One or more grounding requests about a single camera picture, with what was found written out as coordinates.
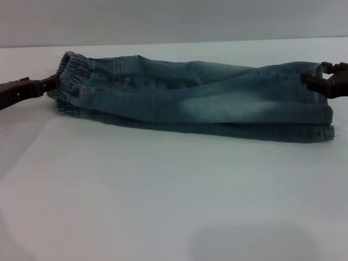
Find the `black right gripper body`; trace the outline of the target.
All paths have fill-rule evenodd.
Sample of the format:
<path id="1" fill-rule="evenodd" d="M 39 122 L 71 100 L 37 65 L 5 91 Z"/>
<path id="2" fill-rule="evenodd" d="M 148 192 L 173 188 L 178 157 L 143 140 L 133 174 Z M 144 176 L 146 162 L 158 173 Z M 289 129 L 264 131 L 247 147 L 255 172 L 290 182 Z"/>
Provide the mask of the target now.
<path id="1" fill-rule="evenodd" d="M 341 62 L 342 70 L 339 72 L 328 72 L 333 77 L 334 93 L 328 93 L 327 98 L 335 99 L 341 96 L 348 97 L 348 64 Z"/>

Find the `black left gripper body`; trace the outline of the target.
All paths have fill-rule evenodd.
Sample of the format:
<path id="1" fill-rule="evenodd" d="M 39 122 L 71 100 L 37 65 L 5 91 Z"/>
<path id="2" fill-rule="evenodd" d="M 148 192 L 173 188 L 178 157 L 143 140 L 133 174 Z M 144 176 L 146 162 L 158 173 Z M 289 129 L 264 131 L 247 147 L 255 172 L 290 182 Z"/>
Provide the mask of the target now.
<path id="1" fill-rule="evenodd" d="M 0 111 L 23 100 L 40 97 L 40 81 L 25 77 L 0 84 Z"/>

